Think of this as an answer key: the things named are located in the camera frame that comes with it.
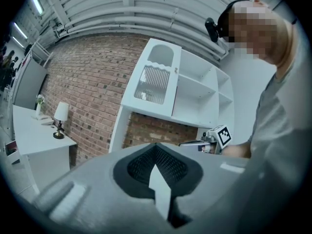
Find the headset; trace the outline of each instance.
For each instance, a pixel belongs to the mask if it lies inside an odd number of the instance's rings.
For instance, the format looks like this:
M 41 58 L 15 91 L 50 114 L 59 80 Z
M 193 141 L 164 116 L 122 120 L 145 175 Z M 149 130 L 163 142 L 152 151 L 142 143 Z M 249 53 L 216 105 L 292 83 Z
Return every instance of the headset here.
M 207 20 L 205 21 L 205 27 L 208 31 L 211 41 L 217 42 L 218 38 L 229 37 L 229 29 L 228 27 L 224 25 L 226 21 L 225 20 L 226 14 L 230 11 L 230 9 L 232 9 L 233 5 L 236 2 L 241 2 L 241 1 L 250 1 L 250 0 L 235 0 L 231 2 L 220 15 L 217 24 L 212 18 L 207 18 Z M 229 42 L 234 42 L 233 37 L 229 37 Z

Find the table lamp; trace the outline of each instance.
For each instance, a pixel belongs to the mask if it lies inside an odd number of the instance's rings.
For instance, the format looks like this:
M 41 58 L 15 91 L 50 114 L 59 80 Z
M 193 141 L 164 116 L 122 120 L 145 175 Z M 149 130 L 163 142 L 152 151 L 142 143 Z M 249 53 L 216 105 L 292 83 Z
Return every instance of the table lamp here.
M 69 105 L 67 103 L 62 102 L 62 101 L 59 102 L 58 108 L 54 114 L 54 118 L 59 120 L 58 130 L 56 133 L 53 133 L 54 138 L 58 138 L 58 139 L 64 138 L 64 134 L 61 133 L 61 130 L 64 131 L 64 129 L 62 128 L 61 121 L 67 121 L 68 108 L 69 108 Z

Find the white ceiling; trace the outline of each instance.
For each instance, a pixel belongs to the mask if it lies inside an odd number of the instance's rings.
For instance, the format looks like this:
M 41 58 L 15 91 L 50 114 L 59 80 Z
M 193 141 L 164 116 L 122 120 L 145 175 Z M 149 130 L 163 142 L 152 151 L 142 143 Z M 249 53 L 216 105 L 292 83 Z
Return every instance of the white ceiling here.
M 210 41 L 204 22 L 217 21 L 233 0 L 39 0 L 40 16 L 27 0 L 15 22 L 28 36 L 25 40 L 12 27 L 12 35 L 24 46 L 33 43 L 40 32 L 40 43 L 49 46 L 59 36 L 97 32 L 132 32 L 163 38 L 208 59 L 227 54 L 224 46 Z

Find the ceiling light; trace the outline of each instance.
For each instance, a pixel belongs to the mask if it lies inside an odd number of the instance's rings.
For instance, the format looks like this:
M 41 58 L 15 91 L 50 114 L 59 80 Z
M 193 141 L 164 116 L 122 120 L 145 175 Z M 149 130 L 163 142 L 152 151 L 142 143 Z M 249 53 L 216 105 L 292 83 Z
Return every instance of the ceiling light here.
M 39 3 L 39 0 L 33 0 L 35 7 L 37 8 L 39 14 L 41 15 L 43 13 L 43 9 Z
M 13 37 L 13 39 L 14 39 L 22 48 L 24 47 L 23 45 L 21 45 L 21 43 L 20 43 L 18 40 L 16 40 L 15 37 Z
M 14 26 L 18 29 L 18 31 L 23 35 L 23 37 L 25 37 L 25 39 L 27 39 L 27 36 L 24 34 L 24 32 L 22 32 L 22 30 L 20 29 L 20 27 L 18 27 L 18 25 L 16 23 L 14 23 Z

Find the white cabinet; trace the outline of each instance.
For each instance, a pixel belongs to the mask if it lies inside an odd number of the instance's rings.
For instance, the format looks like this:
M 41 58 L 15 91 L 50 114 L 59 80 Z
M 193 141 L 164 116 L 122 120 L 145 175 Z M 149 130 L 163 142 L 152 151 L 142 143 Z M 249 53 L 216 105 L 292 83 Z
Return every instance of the white cabinet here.
M 233 134 L 231 80 L 181 47 L 150 39 L 121 101 L 110 152 L 121 149 L 132 111 L 201 129 L 225 124 Z
M 131 75 L 121 105 L 138 113 L 171 117 L 180 59 L 181 47 L 150 39 Z

